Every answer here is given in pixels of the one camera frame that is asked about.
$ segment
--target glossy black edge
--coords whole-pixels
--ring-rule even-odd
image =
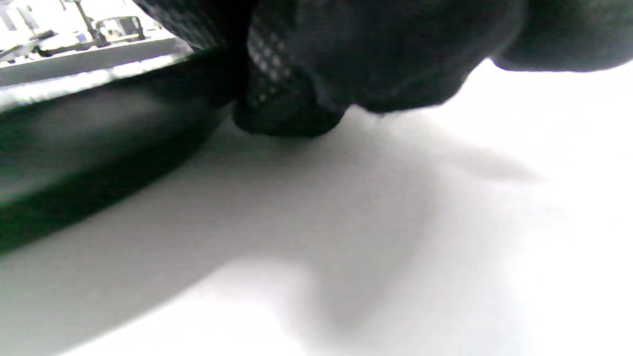
[[[163,120],[167,120],[161,125],[161,132],[140,135],[136,140],[140,142],[135,142],[133,149],[107,159],[101,157],[80,170],[65,174],[64,179],[45,189],[23,194],[19,200],[0,205],[0,253],[86,219],[185,160],[228,116],[231,102],[244,85],[240,69],[242,60],[241,55],[234,53],[198,54],[182,63],[136,77],[0,113],[1,160],[3,156],[15,156],[16,153],[23,156],[25,150],[28,154],[29,147],[34,145],[32,142],[25,144],[19,137],[17,140],[6,137],[6,131],[9,136],[28,132],[30,126],[46,120],[47,113],[64,105],[80,105],[95,98],[106,98],[114,106],[118,96],[123,98],[131,92],[144,92],[170,107],[161,113]],[[194,117],[183,118],[178,115],[180,111]],[[85,155],[90,153],[89,150],[84,152]],[[7,165],[2,168],[4,172],[12,172],[12,167]]]

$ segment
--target gloved hand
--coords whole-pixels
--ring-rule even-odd
[[[247,48],[235,121],[315,136],[352,104],[439,105],[492,58],[507,70],[593,71],[633,58],[631,0],[137,0],[199,49]]]

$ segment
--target black device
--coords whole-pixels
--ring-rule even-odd
[[[243,55],[0,111],[0,252],[80,221],[177,166],[243,90]]]

